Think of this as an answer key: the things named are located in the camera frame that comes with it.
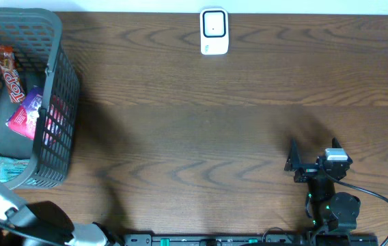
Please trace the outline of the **red purple snack packet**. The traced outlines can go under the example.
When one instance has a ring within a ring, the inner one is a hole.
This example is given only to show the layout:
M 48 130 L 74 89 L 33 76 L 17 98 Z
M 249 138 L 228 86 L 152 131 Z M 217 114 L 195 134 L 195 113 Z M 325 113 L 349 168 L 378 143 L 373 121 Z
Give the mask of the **red purple snack packet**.
M 34 140 L 36 123 L 39 118 L 39 109 L 42 105 L 43 89 L 34 86 L 17 110 L 6 121 L 5 125 L 15 133 Z M 46 119 L 45 127 L 56 136 L 60 136 L 60 126 L 64 123 L 64 117 L 59 110 L 51 105 L 49 108 L 51 118 Z

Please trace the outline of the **teal snack wrapper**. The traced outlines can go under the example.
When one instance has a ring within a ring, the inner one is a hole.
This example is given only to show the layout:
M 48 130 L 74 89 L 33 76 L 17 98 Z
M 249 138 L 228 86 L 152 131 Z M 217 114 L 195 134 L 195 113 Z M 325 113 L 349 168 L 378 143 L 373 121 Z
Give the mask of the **teal snack wrapper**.
M 9 182 L 23 173 L 29 164 L 29 159 L 13 159 L 0 156 L 0 182 Z

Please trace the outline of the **red Top chocolate bar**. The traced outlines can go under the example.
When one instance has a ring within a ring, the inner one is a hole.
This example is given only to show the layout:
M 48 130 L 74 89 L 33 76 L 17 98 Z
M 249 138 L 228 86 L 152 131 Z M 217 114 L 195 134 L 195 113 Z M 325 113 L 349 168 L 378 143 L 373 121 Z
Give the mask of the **red Top chocolate bar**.
M 0 69 L 12 103 L 22 103 L 26 97 L 23 83 L 16 69 L 16 61 L 11 46 L 0 45 Z

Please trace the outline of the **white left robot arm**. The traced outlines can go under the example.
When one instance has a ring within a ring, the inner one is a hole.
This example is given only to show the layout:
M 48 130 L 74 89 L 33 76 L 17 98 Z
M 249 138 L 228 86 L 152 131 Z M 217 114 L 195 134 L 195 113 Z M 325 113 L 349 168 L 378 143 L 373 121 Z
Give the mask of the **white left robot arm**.
M 73 223 L 50 201 L 29 203 L 0 182 L 0 231 L 20 237 L 26 245 L 123 245 L 98 223 Z

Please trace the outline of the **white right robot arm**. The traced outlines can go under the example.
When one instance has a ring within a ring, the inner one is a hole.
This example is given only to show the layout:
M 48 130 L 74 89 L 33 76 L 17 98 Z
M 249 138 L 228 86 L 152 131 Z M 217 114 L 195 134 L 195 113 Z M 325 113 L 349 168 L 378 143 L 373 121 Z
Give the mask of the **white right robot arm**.
M 335 191 L 335 184 L 346 176 L 351 164 L 352 159 L 336 139 L 313 163 L 302 162 L 297 143 L 291 141 L 284 170 L 294 172 L 294 181 L 308 186 L 306 213 L 314 224 L 304 235 L 308 245 L 352 244 L 350 232 L 357 228 L 361 201 Z

